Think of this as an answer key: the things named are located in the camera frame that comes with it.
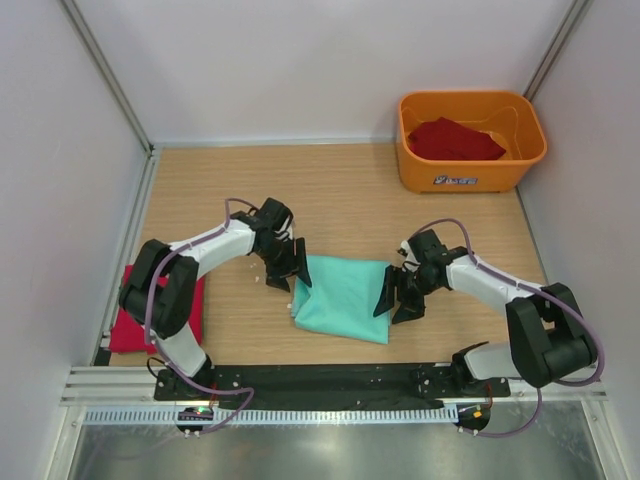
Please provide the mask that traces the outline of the teal t shirt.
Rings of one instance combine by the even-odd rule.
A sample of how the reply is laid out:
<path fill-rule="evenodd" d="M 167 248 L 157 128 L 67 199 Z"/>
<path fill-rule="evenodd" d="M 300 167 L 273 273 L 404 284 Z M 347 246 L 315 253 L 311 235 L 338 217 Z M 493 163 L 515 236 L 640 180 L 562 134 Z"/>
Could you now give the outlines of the teal t shirt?
<path fill-rule="evenodd" d="M 291 304 L 296 327 L 376 344 L 389 342 L 390 314 L 374 314 L 387 262 L 310 255 L 307 266 L 312 285 L 297 280 Z"/>

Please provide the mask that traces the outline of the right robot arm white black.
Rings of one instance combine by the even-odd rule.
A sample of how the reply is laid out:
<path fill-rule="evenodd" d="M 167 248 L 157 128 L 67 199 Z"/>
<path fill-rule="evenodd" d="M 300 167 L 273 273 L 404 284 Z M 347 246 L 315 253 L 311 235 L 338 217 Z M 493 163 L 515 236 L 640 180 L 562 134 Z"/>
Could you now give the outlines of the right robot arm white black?
<path fill-rule="evenodd" d="M 447 289 L 474 297 L 506 319 L 507 342 L 481 342 L 453 355 L 450 381 L 459 394 L 472 396 L 498 377 L 520 378 L 537 389 L 600 379 L 603 347 L 566 285 L 519 279 L 481 260 L 469 243 L 448 248 L 428 226 L 398 252 L 404 262 L 386 268 L 374 316 L 389 313 L 395 324 L 419 319 L 427 296 Z"/>

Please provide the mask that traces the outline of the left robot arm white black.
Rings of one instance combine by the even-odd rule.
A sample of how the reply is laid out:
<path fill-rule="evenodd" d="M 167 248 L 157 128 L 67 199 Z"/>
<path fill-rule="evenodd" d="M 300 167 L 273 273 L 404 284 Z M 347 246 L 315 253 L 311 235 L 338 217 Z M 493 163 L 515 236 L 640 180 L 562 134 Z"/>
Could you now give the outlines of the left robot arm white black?
<path fill-rule="evenodd" d="M 249 207 L 233 213 L 232 202 Z M 310 287 L 303 238 L 294 235 L 294 214 L 267 198 L 261 207 L 229 198 L 222 224 L 186 240 L 147 241 L 119 293 L 119 306 L 143 329 L 177 375 L 177 387 L 189 399 L 204 398 L 212 387 L 213 366 L 189 325 L 198 281 L 237 257 L 258 256 L 267 286 L 288 292 L 295 277 Z"/>

